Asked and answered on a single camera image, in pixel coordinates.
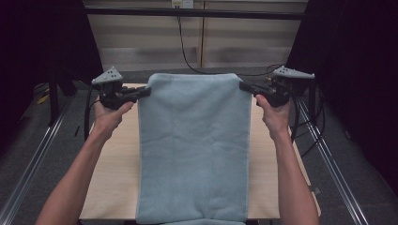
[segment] black curtain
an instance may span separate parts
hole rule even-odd
[[[90,83],[103,72],[87,16],[50,9],[83,6],[81,0],[0,3],[2,143],[32,100],[35,85],[49,81],[50,74],[72,95],[72,80]]]
[[[319,21],[303,22],[290,67],[315,72],[316,82],[369,162],[398,194],[398,3],[310,0]]]

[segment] hand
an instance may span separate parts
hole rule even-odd
[[[263,108],[263,121],[269,129],[269,136],[275,141],[280,135],[288,135],[290,102],[273,108],[264,96],[256,95],[258,104]]]
[[[129,101],[123,104],[117,111],[114,111],[105,108],[97,98],[97,102],[94,104],[95,123],[93,131],[103,134],[106,140],[110,139],[114,130],[122,122],[122,115],[131,110],[133,105],[134,103]]]

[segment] wire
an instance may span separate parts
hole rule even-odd
[[[321,131],[319,132],[319,135],[316,137],[315,142],[300,156],[304,158],[318,143],[319,140],[322,138],[323,132],[325,130],[325,124],[326,124],[326,116],[325,116],[325,108],[324,108],[324,97],[321,96],[319,92],[319,105],[318,105],[318,112],[322,113],[322,128]]]
[[[93,91],[93,85],[90,85],[90,89],[87,93],[87,99],[85,100],[85,111],[84,111],[84,140],[86,141],[88,138],[89,133],[89,126],[90,126],[90,99],[91,99],[91,92]]]
[[[295,141],[296,134],[298,132],[298,128],[299,128],[299,104],[298,101],[295,97],[295,95],[292,93],[292,99],[293,99],[293,103],[295,104],[295,122],[292,128],[292,134],[290,135],[290,139],[292,140],[292,142]]]
[[[184,56],[185,64],[187,64],[187,66],[188,66],[191,70],[193,70],[194,72],[199,73],[199,74],[211,74],[211,75],[220,74],[220,73],[213,73],[213,72],[201,71],[201,70],[198,70],[198,69],[196,69],[196,68],[193,68],[193,67],[190,65],[190,63],[189,63],[188,60],[187,60],[187,55],[185,54],[184,40],[183,40],[183,38],[182,38],[181,17],[178,16],[178,17],[176,17],[176,18],[177,18],[177,20],[178,20],[179,38],[180,38],[180,40],[181,40],[181,49],[182,49],[182,54],[183,54],[183,56]],[[268,74],[272,73],[275,69],[280,68],[280,67],[283,66],[283,65],[284,65],[284,64],[273,64],[273,65],[269,65],[269,66],[267,67],[267,69],[266,69],[266,72],[264,72],[264,73],[259,73],[259,74],[237,74],[237,75],[238,75],[238,76],[244,76],[244,77],[259,77],[259,76],[265,76],[265,75],[268,75]],[[276,68],[274,68],[274,69],[271,70],[271,71],[268,71],[269,68],[271,68],[271,67],[276,67]]]
[[[316,114],[315,114],[315,120],[318,119],[319,114],[322,112],[323,104],[324,104],[324,101],[325,101],[325,97],[323,95],[321,96],[321,92],[319,91],[319,89],[318,89],[318,95],[319,95],[319,103],[318,103],[317,111],[316,111]],[[305,121],[305,122],[299,123],[298,126],[301,127],[303,125],[307,125],[308,123],[310,123],[310,121]],[[310,132],[310,130],[307,130],[307,131],[297,135],[296,138],[299,138],[299,137],[301,137],[301,136],[303,136],[303,135],[305,135],[305,134],[307,134],[309,132]]]
[[[93,107],[93,105],[94,105],[95,103],[97,103],[97,102],[99,102],[99,100],[96,100],[96,101],[94,101],[93,103],[91,103],[91,105],[90,105],[90,110],[91,110],[91,108]]]

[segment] wooden table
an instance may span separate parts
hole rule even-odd
[[[126,84],[143,86],[144,84]],[[248,218],[279,218],[278,172],[275,146],[261,120],[263,110],[252,102]],[[310,185],[301,158],[299,165]],[[80,219],[135,219],[140,175],[138,110],[123,122],[103,147]]]

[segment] towel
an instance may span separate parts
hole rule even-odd
[[[138,103],[138,223],[246,220],[252,101],[239,82],[236,74],[149,78],[151,96]]]

